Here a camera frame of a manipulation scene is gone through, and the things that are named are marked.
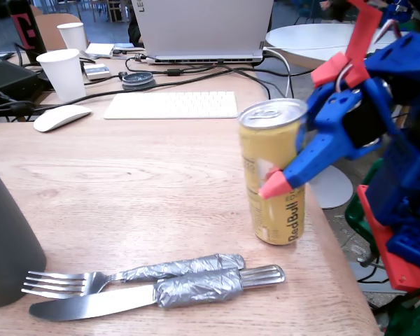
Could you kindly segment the blue gripper with motor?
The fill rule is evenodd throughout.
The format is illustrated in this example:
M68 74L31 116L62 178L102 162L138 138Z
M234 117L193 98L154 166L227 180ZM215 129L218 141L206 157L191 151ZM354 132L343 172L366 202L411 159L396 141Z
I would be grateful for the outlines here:
M373 151L380 138L394 128L391 91L380 78L340 92L335 91L334 83L324 84L312 92L306 105L298 129L298 150L302 152L266 180L258 191L264 200L303 186L340 158L355 160ZM316 136L306 146L313 130Z

